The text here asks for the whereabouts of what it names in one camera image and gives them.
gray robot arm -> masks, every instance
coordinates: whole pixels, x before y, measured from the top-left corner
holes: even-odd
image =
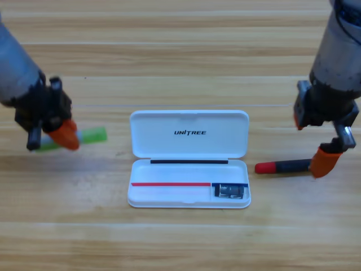
[[[328,174],[338,158],[356,146],[351,132],[361,97],[361,1],[332,0],[333,11],[315,57],[309,81],[298,82],[294,119],[298,129],[333,123],[337,137],[322,143],[313,157],[314,177]]]
[[[1,22],[0,102],[25,95],[39,81],[41,70]]]
[[[28,132],[27,148],[40,148],[41,133],[70,150],[79,148],[72,121],[72,101],[60,78],[46,78],[38,65],[11,35],[0,15],[0,103],[13,107],[15,121]]]

open white case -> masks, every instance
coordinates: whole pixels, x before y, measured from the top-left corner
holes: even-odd
[[[250,205],[247,166],[236,160],[247,152],[249,117],[244,111],[137,111],[130,116],[130,126],[133,153],[145,158],[136,161],[131,170],[130,205],[143,208]],[[219,184],[243,187],[242,196],[215,196]]]

green marker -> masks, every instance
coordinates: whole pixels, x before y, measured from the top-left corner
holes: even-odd
[[[108,137],[105,127],[97,127],[77,131],[77,138],[80,144],[92,144],[97,142],[104,142]],[[58,148],[62,147],[56,144],[48,135],[46,135],[41,138],[41,147],[35,150],[35,152],[51,151]]]

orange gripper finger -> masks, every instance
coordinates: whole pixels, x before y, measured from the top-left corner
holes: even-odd
[[[75,151],[80,145],[76,131],[76,123],[73,120],[65,120],[58,130],[50,132],[48,135],[57,144],[69,150]]]
[[[318,148],[317,153],[312,158],[310,171],[315,178],[326,176],[336,165],[340,154],[328,154]]]

table surface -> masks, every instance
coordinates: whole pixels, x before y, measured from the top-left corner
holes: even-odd
[[[33,59],[61,75],[78,126],[109,135],[30,154],[14,111],[0,109],[1,270],[361,270],[360,147],[317,181],[254,174],[258,162],[311,158],[334,136],[330,125],[298,132],[292,118],[327,0],[1,2]],[[128,205],[129,115],[189,108],[249,114],[248,208]]]

